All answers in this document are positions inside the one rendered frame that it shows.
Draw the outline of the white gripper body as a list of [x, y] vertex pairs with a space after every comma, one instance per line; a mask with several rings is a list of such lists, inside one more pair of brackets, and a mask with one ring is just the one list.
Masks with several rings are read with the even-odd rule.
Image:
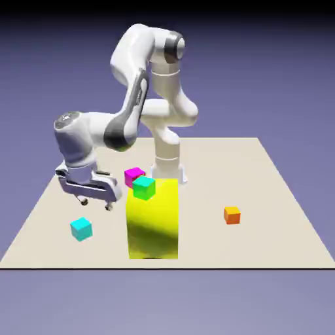
[[122, 191], [117, 180], [110, 174], [92, 172], [88, 182], [76, 183], [64, 173], [58, 173], [58, 180], [64, 192], [81, 196], [104, 200], [105, 202], [117, 202], [122, 197]]

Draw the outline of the small cyan cube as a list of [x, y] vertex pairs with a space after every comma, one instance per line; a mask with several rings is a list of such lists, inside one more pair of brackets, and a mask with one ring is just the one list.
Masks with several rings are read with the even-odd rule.
[[92, 224], [81, 217], [70, 224], [71, 233], [77, 241], [83, 241], [92, 236]]

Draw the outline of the small magenta cube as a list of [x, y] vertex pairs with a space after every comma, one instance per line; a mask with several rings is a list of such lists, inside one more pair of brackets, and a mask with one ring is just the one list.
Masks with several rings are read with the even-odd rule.
[[127, 169], [124, 171], [124, 180], [126, 186], [129, 188], [133, 188], [133, 182], [140, 176], [146, 175], [145, 171], [143, 171], [139, 167], [133, 167], [131, 169]]

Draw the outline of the small green cube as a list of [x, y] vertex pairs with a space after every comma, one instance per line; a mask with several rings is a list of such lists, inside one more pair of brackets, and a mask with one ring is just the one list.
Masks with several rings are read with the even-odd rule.
[[144, 175], [133, 182], [133, 196], [142, 200], [151, 199], [156, 193], [156, 181]]

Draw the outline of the small orange cube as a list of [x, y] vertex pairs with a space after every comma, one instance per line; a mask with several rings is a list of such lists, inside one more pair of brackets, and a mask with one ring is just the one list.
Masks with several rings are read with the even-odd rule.
[[226, 206], [224, 208], [224, 219], [226, 224], [239, 224], [241, 212], [236, 206]]

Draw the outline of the large yellow box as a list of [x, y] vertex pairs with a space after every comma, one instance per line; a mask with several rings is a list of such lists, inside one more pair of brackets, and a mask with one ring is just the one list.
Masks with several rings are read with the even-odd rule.
[[128, 252], [131, 259], [177, 259], [179, 244], [179, 182], [155, 179], [156, 193], [149, 200], [126, 200]]

